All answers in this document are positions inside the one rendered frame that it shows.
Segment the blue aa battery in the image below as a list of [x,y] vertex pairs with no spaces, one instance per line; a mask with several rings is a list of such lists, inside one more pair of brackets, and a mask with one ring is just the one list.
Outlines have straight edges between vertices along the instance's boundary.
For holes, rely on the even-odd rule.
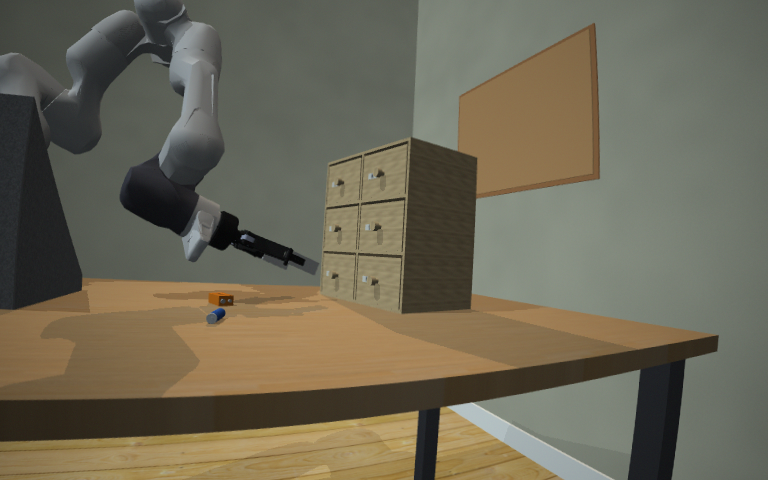
[[215,311],[209,313],[206,317],[206,321],[209,324],[214,324],[225,316],[225,310],[218,308]]

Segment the small wooden chest of drawers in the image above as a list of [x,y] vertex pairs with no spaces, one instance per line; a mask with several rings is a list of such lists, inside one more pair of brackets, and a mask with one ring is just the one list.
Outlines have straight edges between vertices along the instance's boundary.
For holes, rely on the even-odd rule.
[[[366,156],[405,144],[406,194],[362,200]],[[331,166],[361,157],[360,200],[327,205]],[[476,187],[477,157],[413,137],[329,162],[320,294],[399,314],[471,309]],[[402,200],[403,252],[359,250],[363,205]],[[324,248],[328,209],[352,206],[359,206],[357,250]],[[356,255],[354,299],[322,292],[325,253]],[[402,258],[399,310],[356,300],[360,256]]]

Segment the light wooden drawer front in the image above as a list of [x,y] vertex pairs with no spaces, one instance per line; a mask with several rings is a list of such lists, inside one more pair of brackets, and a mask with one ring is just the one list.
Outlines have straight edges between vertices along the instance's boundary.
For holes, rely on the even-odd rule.
[[402,258],[361,256],[356,300],[399,310],[401,273]]
[[406,194],[407,159],[408,144],[368,155],[362,200]]
[[354,299],[355,269],[356,255],[326,253],[323,260],[322,292]]
[[362,157],[331,166],[327,205],[360,200],[361,168]]
[[359,206],[329,209],[324,248],[357,250],[358,217]]
[[403,252],[405,200],[365,205],[359,250]]

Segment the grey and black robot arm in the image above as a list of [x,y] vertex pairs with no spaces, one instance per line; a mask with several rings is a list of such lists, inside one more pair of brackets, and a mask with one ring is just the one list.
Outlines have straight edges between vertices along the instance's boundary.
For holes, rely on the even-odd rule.
[[52,141],[82,154],[98,144],[103,94],[127,66],[151,53],[152,62],[168,67],[170,85],[184,97],[181,117],[158,154],[130,167],[120,201],[140,218],[181,236],[186,259],[196,262],[221,217],[219,204],[195,192],[225,152],[218,123],[221,40],[213,27],[189,18],[182,0],[134,4],[137,14],[118,11],[67,49],[73,89],[22,54],[8,53],[0,56],[0,93],[35,96],[47,149]]

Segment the orange nine-volt battery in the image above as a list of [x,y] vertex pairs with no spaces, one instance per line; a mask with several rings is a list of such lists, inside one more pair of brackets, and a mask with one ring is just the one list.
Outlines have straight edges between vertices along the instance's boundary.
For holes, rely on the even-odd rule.
[[216,306],[233,306],[234,296],[226,293],[209,293],[209,302]]

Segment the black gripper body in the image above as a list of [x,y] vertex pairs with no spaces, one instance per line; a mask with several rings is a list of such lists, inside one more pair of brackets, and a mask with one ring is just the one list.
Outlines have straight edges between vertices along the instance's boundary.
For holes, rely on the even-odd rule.
[[252,247],[242,243],[241,237],[245,233],[238,230],[238,225],[239,219],[236,216],[228,212],[221,211],[220,221],[208,245],[219,250],[225,250],[231,242],[233,244],[241,244],[253,249]]

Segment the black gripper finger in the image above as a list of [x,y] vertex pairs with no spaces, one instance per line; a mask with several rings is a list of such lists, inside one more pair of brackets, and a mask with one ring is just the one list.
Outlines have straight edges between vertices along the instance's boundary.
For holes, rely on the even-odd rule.
[[[233,246],[234,246],[234,248],[236,248],[236,249],[239,249],[239,248],[237,248],[238,244],[233,244],[233,243],[231,243],[231,242],[230,242],[230,244],[231,244],[231,245],[233,245]],[[242,250],[242,249],[239,249],[239,250]],[[243,251],[243,250],[242,250],[242,251]],[[249,253],[250,251],[247,251],[247,250],[245,250],[245,252]],[[251,253],[252,253],[252,254],[251,254]],[[284,266],[284,265],[283,265],[284,261],[281,261],[281,260],[279,260],[279,259],[277,259],[277,258],[274,258],[274,257],[268,256],[268,255],[265,255],[265,254],[262,254],[262,253],[259,253],[259,252],[258,252],[257,254],[256,254],[256,253],[253,253],[253,252],[250,252],[249,254],[253,255],[253,257],[262,258],[262,260],[265,260],[265,261],[267,261],[267,262],[269,262],[269,263],[271,263],[271,264],[274,264],[274,265],[276,265],[276,266],[278,266],[278,267],[281,267],[281,268],[283,268],[283,269],[285,269],[285,270],[287,270],[287,268],[288,268],[288,265],[289,265],[289,264],[287,264],[287,266]]]
[[283,259],[282,261],[285,260],[283,263],[285,266],[287,266],[287,264],[290,264],[305,272],[315,275],[317,268],[319,266],[318,262],[295,252],[292,248],[285,247],[283,245],[280,245],[278,243],[275,243],[273,241],[260,237],[256,234],[251,233],[250,231],[244,230],[244,233],[245,235],[242,235],[241,237],[242,243],[244,245],[253,247],[253,249],[243,246],[241,244],[238,244],[237,248],[242,250],[248,250],[253,253],[261,252],[263,254],[269,255],[277,259],[280,258],[280,260]]

